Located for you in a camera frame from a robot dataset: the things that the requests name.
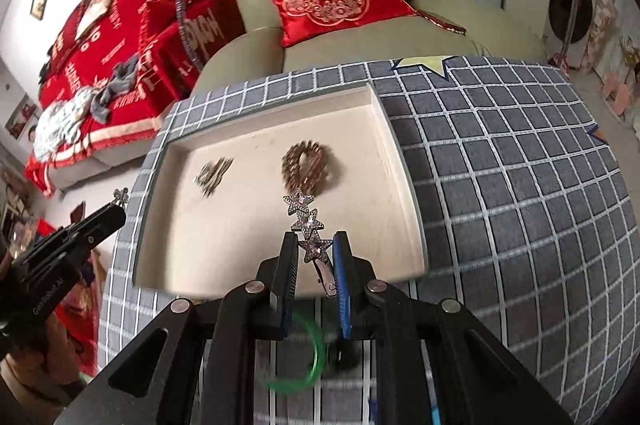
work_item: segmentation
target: white tray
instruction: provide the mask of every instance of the white tray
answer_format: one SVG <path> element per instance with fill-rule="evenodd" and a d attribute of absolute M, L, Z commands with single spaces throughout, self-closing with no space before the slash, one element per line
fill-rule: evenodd
<path fill-rule="evenodd" d="M 346 230 L 353 255 L 378 278 L 426 270 L 413 186 L 380 101 L 370 85 L 291 102 L 197 132 L 165 149 L 148 201 L 134 283 L 184 296 L 220 297 L 255 277 L 279 254 L 287 215 L 282 157 L 302 140 L 332 151 L 335 179 L 316 196 L 323 239 Z M 203 198 L 193 178 L 208 161 L 234 162 Z M 324 294 L 300 256 L 296 296 Z"/>

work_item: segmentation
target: picture frame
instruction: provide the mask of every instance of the picture frame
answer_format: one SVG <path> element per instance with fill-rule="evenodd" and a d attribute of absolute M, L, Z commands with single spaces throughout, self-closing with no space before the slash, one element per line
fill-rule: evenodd
<path fill-rule="evenodd" d="M 30 14 L 37 20 L 42 20 L 47 7 L 47 0 L 32 0 Z"/>
<path fill-rule="evenodd" d="M 37 106 L 27 95 L 24 95 L 24 98 L 18 103 L 4 128 L 14 140 L 19 140 L 27 128 L 31 117 L 33 117 L 36 112 Z"/>

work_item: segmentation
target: blue gripper pad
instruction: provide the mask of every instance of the blue gripper pad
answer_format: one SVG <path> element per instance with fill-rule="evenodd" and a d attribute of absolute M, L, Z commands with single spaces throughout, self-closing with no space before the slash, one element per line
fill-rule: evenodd
<path fill-rule="evenodd" d="M 351 297 L 347 290 L 347 280 L 344 278 L 344 263 L 338 236 L 334 235 L 334 276 L 335 288 L 338 292 L 338 308 L 340 310 L 340 329 L 345 339 L 351 338 Z"/>

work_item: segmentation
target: small jewelry piece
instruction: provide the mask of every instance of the small jewelry piece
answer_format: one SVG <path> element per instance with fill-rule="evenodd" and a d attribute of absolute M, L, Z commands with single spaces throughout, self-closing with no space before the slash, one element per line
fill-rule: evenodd
<path fill-rule="evenodd" d="M 324 225 L 318 221 L 318 209 L 309 211 L 308 205 L 314 200 L 313 196 L 305 195 L 297 188 L 292 195 L 284 196 L 284 202 L 289 205 L 288 214 L 296 214 L 298 220 L 291 225 L 292 231 L 301 231 L 305 237 L 298 246 L 305 250 L 305 262 L 313 262 L 318 273 L 318 282 L 322 283 L 324 291 L 329 297 L 335 297 L 334 267 L 329 259 L 327 250 L 332 246 L 330 239 L 320 239 L 318 230 Z"/>
<path fill-rule="evenodd" d="M 318 233 L 318 230 L 324 229 L 324 225 L 318 221 L 317 217 L 318 209 L 313 209 L 308 215 L 298 213 L 298 220 L 291 225 L 291 231 L 301 231 L 305 239 L 311 239 L 314 232 Z"/>
<path fill-rule="evenodd" d="M 305 262 L 320 259 L 324 264 L 329 262 L 329 254 L 326 251 L 333 244 L 334 242 L 330 239 L 320 239 L 316 230 L 313 231 L 310 239 L 298 242 L 298 246 L 305 251 Z"/>
<path fill-rule="evenodd" d="M 210 161 L 202 168 L 200 174 L 194 177 L 193 182 L 201 188 L 202 196 L 208 198 L 213 193 L 233 161 L 233 158 L 220 158 L 216 164 Z"/>
<path fill-rule="evenodd" d="M 303 154 L 308 158 L 304 176 L 300 173 L 300 159 Z M 324 145 L 312 141 L 293 145 L 282 157 L 282 178 L 287 192 L 292 193 L 300 189 L 304 194 L 317 194 L 327 176 L 327 162 L 328 153 Z"/>
<path fill-rule="evenodd" d="M 127 203 L 129 203 L 129 189 L 124 187 L 121 191 L 116 189 L 113 191 L 113 203 L 117 206 L 122 207 L 123 209 L 127 208 Z"/>
<path fill-rule="evenodd" d="M 300 217 L 301 213 L 305 215 L 309 213 L 307 206 L 314 200 L 314 197 L 306 196 L 302 193 L 302 190 L 297 189 L 293 192 L 292 196 L 284 196 L 282 199 L 284 199 L 285 203 L 289 204 L 287 214 L 293 215 L 298 213 L 298 217 Z"/>

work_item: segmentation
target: green ring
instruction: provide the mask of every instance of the green ring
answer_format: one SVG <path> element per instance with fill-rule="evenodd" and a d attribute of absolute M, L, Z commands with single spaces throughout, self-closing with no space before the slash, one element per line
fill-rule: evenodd
<path fill-rule="evenodd" d="M 268 389 L 273 389 L 281 394 L 300 392 L 311 387 L 322 376 L 326 364 L 326 349 L 324 347 L 322 329 L 314 321 L 307 320 L 295 312 L 293 312 L 292 318 L 294 322 L 303 325 L 309 338 L 311 338 L 311 344 L 314 348 L 314 363 L 304 378 L 274 378 L 265 382 L 265 386 Z"/>

